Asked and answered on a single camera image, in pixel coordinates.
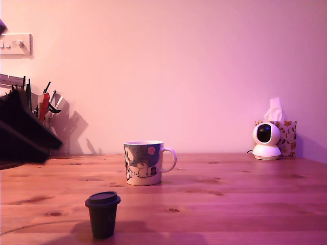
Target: light switch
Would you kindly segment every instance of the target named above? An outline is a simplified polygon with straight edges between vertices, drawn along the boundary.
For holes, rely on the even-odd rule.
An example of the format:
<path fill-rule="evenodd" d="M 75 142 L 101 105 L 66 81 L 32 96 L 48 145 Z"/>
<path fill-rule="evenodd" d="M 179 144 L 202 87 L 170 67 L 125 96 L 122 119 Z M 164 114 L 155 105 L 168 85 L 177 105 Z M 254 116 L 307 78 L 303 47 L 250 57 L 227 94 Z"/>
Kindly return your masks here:
<path fill-rule="evenodd" d="M 5 47 L 6 47 L 6 48 L 10 48 L 10 40 L 5 41 Z"/>
<path fill-rule="evenodd" d="M 21 40 L 16 40 L 16 45 L 19 46 L 19 47 L 23 47 L 24 44 Z"/>
<path fill-rule="evenodd" d="M 1 36 L 1 58 L 19 58 L 31 56 L 32 35 L 29 33 L 4 34 Z"/>

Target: camera lens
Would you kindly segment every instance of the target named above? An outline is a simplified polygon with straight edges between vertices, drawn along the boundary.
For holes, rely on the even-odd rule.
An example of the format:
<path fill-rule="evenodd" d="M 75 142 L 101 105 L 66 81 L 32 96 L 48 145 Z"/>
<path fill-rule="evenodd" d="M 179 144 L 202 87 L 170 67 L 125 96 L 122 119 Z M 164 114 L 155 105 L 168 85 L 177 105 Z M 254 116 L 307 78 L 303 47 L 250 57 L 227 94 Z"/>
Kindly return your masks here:
<path fill-rule="evenodd" d="M 271 126 L 269 124 L 262 124 L 258 127 L 258 140 L 262 143 L 267 143 L 271 138 Z"/>

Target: black cup lid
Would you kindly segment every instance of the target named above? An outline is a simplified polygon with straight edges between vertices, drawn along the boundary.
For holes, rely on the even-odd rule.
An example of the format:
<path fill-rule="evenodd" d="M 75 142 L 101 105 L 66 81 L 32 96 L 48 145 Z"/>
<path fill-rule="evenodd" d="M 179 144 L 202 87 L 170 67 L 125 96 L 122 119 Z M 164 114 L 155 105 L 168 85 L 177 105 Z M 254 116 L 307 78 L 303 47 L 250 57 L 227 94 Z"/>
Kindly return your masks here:
<path fill-rule="evenodd" d="M 85 205 L 90 206 L 111 206 L 117 205 L 121 202 L 121 198 L 115 191 L 99 192 L 91 195 L 86 201 Z"/>

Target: cartoon illustration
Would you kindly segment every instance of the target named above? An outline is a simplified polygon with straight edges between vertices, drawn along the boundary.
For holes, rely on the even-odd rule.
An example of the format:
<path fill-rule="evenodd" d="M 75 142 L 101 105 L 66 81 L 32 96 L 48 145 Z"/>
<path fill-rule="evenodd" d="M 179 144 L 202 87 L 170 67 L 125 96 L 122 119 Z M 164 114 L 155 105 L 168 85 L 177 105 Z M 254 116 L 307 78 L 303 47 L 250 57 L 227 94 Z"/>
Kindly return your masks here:
<path fill-rule="evenodd" d="M 129 180 L 132 178 L 132 171 L 130 167 L 130 162 L 131 160 L 128 157 L 128 150 L 127 148 L 125 149 L 125 170 L 126 170 L 126 179 Z"/>
<path fill-rule="evenodd" d="M 148 166 L 145 162 L 140 162 L 137 164 L 138 167 L 138 176 L 140 178 L 147 178 L 148 177 Z"/>
<path fill-rule="evenodd" d="M 126 178 L 133 176 L 149 178 L 157 174 L 156 167 L 160 157 L 160 146 L 156 145 L 129 145 L 125 147 Z"/>
<path fill-rule="evenodd" d="M 151 168 L 151 176 L 154 176 L 157 174 L 156 167 Z"/>

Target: mug handle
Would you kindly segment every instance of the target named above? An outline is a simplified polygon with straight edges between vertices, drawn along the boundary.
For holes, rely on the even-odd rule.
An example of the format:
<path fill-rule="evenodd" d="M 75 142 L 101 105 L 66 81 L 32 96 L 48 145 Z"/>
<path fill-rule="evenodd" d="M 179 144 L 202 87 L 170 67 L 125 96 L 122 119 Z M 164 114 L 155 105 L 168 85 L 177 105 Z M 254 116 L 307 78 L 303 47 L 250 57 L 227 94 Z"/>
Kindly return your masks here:
<path fill-rule="evenodd" d="M 162 150 L 162 153 L 165 152 L 165 151 L 169 151 L 169 152 L 171 152 L 174 155 L 174 163 L 173 163 L 173 165 L 170 168 L 168 168 L 168 169 L 163 169 L 163 168 L 160 169 L 160 172 L 166 173 L 166 172 L 171 171 L 176 166 L 176 163 L 177 163 L 177 155 L 176 155 L 176 152 L 173 149 L 171 149 L 171 148 L 162 148 L 161 150 Z"/>

